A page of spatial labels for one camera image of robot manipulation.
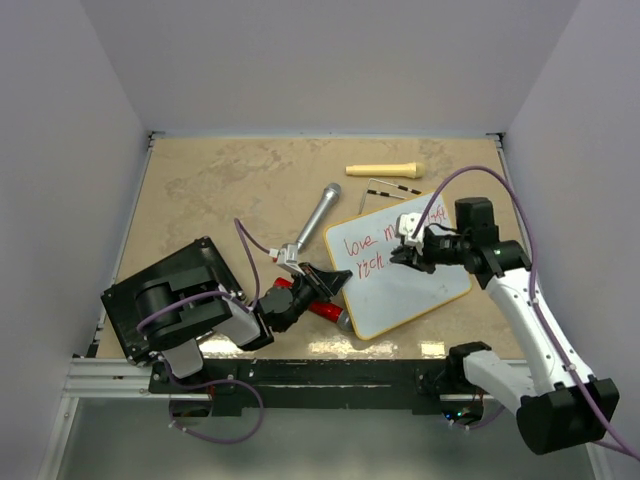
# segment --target silver microphone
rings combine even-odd
[[[311,238],[311,235],[313,235],[313,232],[316,230],[316,228],[318,228],[318,225],[320,225],[320,222],[326,216],[329,208],[331,208],[331,206],[338,201],[338,198],[340,198],[341,192],[342,189],[337,183],[330,183],[324,189],[318,205],[316,205],[316,208],[311,214],[311,217],[309,217],[309,220],[307,220],[307,223],[296,239],[298,251],[302,251],[302,249],[306,246],[307,241],[309,240],[309,238]]]

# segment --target white wall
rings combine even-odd
[[[144,131],[77,0],[0,2],[0,478],[35,478]]]
[[[640,448],[640,8],[582,0],[506,137],[561,325]],[[619,479],[640,465],[612,454]]]
[[[577,0],[82,0],[145,126],[504,131]]]

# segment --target whiteboard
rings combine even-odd
[[[400,245],[395,225],[403,213],[422,212],[431,194],[327,227],[324,239],[336,270],[353,276],[342,292],[356,335],[374,338],[434,308],[468,293],[469,274],[461,266],[438,266],[429,275],[392,264],[391,250]],[[427,223],[451,227],[449,213],[438,197]]]

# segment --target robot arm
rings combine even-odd
[[[468,382],[493,395],[516,416],[523,439],[535,453],[599,440],[604,428],[586,405],[532,308],[528,293],[531,262],[526,253],[516,241],[499,240],[488,199],[458,200],[455,209],[455,234],[439,235],[427,226],[414,238],[420,214],[401,215],[396,225],[401,245],[392,252],[391,261],[427,273],[433,273],[436,265],[462,265],[475,275],[509,321],[531,377],[511,368],[487,345],[475,343],[452,349],[449,379]],[[610,379],[595,378],[565,337],[544,298],[538,291],[536,294],[554,334],[569,352],[570,368],[610,419],[619,398],[615,385]]]
[[[175,377],[190,378],[204,365],[198,339],[218,332],[242,350],[258,350],[313,302],[329,301],[352,275],[298,264],[297,252],[296,244],[272,250],[293,285],[270,288],[254,309],[238,301],[240,286],[207,237],[112,286],[102,301],[131,363],[161,355]]]

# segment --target red handle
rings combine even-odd
[[[274,287],[290,288],[291,285],[293,284],[289,280],[282,277],[276,278],[276,281],[273,282]],[[338,321],[338,318],[342,313],[341,307],[330,302],[313,302],[309,307],[309,310],[333,323],[336,323]]]

